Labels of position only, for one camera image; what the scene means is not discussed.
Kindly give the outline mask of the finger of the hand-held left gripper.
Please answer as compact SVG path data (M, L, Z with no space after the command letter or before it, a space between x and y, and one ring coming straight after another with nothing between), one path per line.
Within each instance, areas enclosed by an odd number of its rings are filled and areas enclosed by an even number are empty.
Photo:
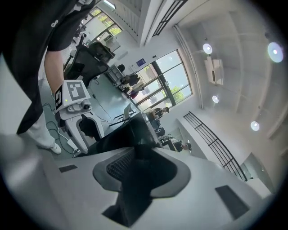
M77 122L80 132L94 138L97 142L104 137L104 129L101 120L95 113L85 113Z
M67 133L72 139L77 148L84 154L88 153L87 141L80 129L80 122L82 121L82 116L76 116L65 120L65 126L67 128Z

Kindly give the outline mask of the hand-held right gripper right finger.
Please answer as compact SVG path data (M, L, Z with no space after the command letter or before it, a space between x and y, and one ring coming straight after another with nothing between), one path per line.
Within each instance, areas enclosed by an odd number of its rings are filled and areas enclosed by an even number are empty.
M248 230L271 204L247 182L220 165L155 148L189 167L191 178L172 198L154 199L131 230Z

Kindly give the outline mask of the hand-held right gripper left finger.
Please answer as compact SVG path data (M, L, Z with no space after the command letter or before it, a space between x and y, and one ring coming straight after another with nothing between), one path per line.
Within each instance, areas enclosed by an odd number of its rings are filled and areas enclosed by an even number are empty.
M105 190L94 178L99 162L132 151L131 147L80 158L55 160L42 151L49 185L64 212L65 230L129 230L102 213L116 203L118 193Z

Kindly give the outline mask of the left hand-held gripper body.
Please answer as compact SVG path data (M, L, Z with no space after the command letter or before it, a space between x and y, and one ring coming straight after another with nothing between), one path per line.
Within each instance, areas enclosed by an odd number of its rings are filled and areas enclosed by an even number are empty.
M90 95L82 80L64 80L54 95L55 118L68 120L92 110Z

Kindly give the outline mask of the person's left forearm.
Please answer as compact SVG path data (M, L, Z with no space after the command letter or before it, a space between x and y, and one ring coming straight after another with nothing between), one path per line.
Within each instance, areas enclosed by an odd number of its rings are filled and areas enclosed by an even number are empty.
M52 93L63 84L63 59L61 51L46 51L44 59L45 74Z

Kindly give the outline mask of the white power strip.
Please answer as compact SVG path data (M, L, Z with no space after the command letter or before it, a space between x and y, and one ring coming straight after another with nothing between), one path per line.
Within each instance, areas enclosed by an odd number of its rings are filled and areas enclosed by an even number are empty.
M69 139L68 141L67 141L67 144L76 152L76 151L79 151L79 149L78 149L78 147L74 144L74 142L71 140L71 139Z

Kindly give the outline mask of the person's white shoe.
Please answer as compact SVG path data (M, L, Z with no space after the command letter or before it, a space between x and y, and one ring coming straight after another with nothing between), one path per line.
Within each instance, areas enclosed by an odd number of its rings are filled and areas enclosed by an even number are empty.
M56 155L59 155L62 152L60 146L57 143L55 143L54 146L50 148L50 150Z

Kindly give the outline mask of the person's white trousers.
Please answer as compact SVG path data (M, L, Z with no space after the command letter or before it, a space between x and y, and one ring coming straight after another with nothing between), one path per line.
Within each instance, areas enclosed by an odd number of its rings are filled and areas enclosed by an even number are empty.
M38 96L36 105L34 106L34 111L31 118L34 118L35 122L25 134L32 139L38 147L50 150L50 148L53 147L56 142L46 127L45 114L43 111L40 94Z

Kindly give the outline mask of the black office chair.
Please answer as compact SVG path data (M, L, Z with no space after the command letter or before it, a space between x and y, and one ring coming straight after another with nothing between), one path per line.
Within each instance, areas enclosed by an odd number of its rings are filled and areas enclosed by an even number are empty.
M80 45L77 50L70 52L64 65L65 80L82 80L89 87L92 80L109 70L108 62L115 57L115 53L101 42L94 42L90 46Z

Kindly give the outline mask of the black metal railing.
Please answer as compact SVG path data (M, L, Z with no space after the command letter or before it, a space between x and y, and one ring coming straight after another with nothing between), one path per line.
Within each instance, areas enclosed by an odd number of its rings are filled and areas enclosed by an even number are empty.
M207 146L212 150L212 152L219 160L223 168L227 169L230 173L233 173L241 180L248 181L245 173L241 169L237 160L231 154L230 150L209 127L207 127L192 112L189 112L188 114L184 115L183 118L193 127L193 129L206 142Z
M171 4L161 21L159 22L156 30L153 33L154 36L160 35L162 30L166 27L167 23L174 17L174 15L179 11L180 8L183 7L183 5L188 0L174 0L174 2Z

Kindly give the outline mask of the metal shelf cart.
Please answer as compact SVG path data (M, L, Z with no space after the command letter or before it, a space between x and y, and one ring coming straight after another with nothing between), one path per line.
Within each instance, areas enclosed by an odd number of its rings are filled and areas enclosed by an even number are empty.
M125 70L125 66L123 64L113 65L110 67L107 72L107 76L114 86L119 86L121 84L121 79L124 77L123 71Z

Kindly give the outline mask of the coat rack with clothes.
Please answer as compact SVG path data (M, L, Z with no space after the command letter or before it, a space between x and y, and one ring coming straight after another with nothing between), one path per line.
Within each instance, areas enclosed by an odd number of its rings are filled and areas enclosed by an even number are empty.
M144 89L144 82L138 73L126 75L120 80L119 89L131 99L135 99Z

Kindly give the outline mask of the person's black shirt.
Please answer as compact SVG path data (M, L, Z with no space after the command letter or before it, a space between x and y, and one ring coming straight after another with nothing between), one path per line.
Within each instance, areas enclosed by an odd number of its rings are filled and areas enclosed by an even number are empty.
M38 72L45 51L67 48L95 1L14 0L16 23L7 30L9 39L0 45L0 50L15 80L31 100L18 134L26 132L43 112Z

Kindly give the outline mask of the large glass entrance doors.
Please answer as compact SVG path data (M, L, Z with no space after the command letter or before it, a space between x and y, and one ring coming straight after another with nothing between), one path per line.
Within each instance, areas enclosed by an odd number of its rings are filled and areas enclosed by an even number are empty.
M137 72L143 90L133 99L141 111L173 107L193 95L191 83L178 50L153 61Z

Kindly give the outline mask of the white ceiling air conditioner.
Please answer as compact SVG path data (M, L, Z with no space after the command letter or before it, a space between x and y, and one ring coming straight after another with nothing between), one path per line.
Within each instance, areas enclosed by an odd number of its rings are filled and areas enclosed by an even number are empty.
M224 85L224 67L221 59L212 59L211 56L207 56L204 61L208 81L215 85Z

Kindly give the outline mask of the window with dark frame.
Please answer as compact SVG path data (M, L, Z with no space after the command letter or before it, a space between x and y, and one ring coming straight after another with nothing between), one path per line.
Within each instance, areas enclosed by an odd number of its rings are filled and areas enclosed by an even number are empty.
M94 39L106 33L116 36L122 32L122 29L102 10L93 8L85 19L85 32Z

